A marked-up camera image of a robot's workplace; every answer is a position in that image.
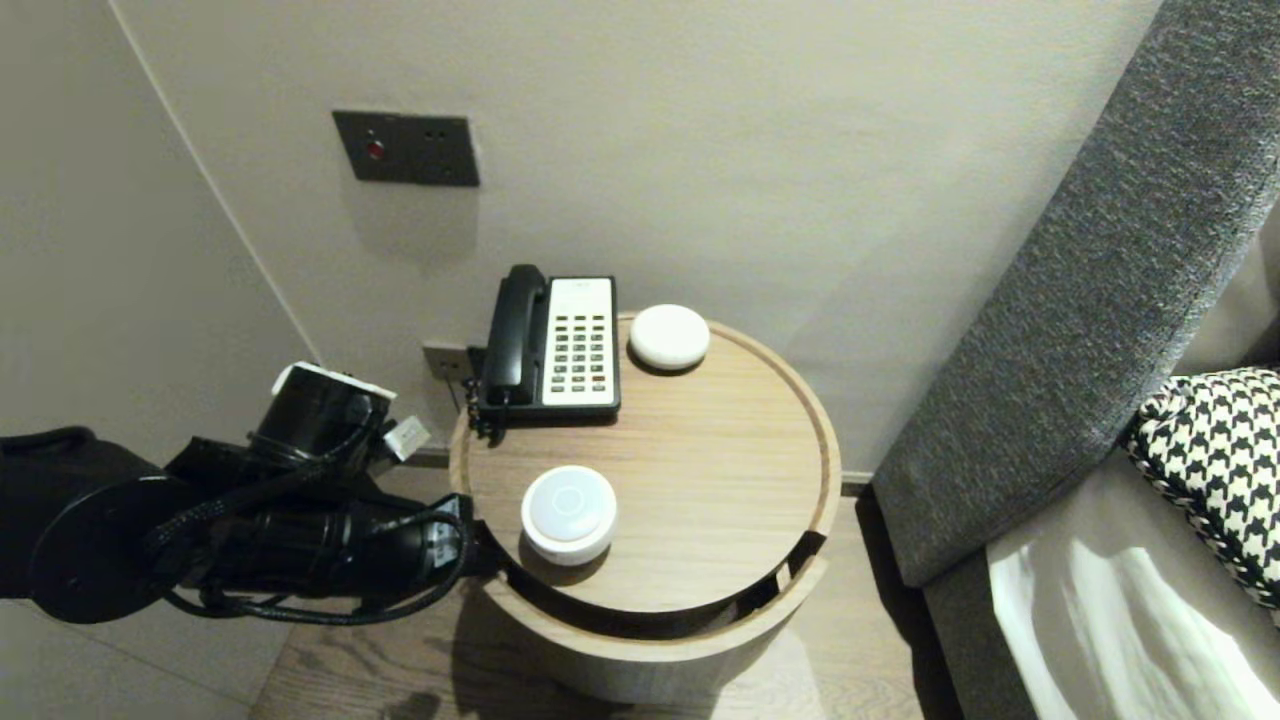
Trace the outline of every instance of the wall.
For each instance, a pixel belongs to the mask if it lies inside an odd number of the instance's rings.
[[[419,343],[484,342],[498,278],[532,261],[767,342],[861,471],[1157,6],[113,1],[321,356],[438,439]],[[353,181],[334,108],[468,115],[484,187]]]
[[[0,434],[82,423],[156,462],[242,438],[310,354],[111,8],[0,3]],[[285,633],[4,602],[0,716],[243,716]]]

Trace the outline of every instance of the black telephone handset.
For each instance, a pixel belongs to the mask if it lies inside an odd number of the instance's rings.
[[[622,405],[612,277],[544,278],[515,265],[498,287],[477,392],[481,427],[608,418]]]
[[[545,293],[547,278],[534,265],[513,266],[498,287],[480,380],[485,400],[492,405],[527,405],[534,400],[541,351],[541,342],[538,342],[541,338],[534,337],[534,320]]]

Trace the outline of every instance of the wooden tabletop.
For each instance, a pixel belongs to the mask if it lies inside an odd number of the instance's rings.
[[[511,428],[497,448],[460,419],[451,475],[471,495],[503,550],[543,583],[626,612],[713,605],[774,571],[835,507],[829,424],[804,382],[768,348],[710,323],[707,359],[684,374],[650,373],[626,354],[618,323],[622,410],[612,425]],[[586,465],[612,483],[617,533],[580,569],[538,557],[521,534],[525,488],[558,465]]]

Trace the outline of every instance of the houndstooth pillow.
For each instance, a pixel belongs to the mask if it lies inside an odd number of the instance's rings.
[[[1143,402],[1129,457],[1280,626],[1280,374],[1171,378]]]

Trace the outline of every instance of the power outlet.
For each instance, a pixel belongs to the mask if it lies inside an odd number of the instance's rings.
[[[466,347],[424,342],[422,356],[426,357],[426,366],[431,369],[431,377],[438,380],[461,383],[471,377],[471,360],[467,357]]]
[[[334,110],[333,122],[358,179],[480,186],[466,118]]]

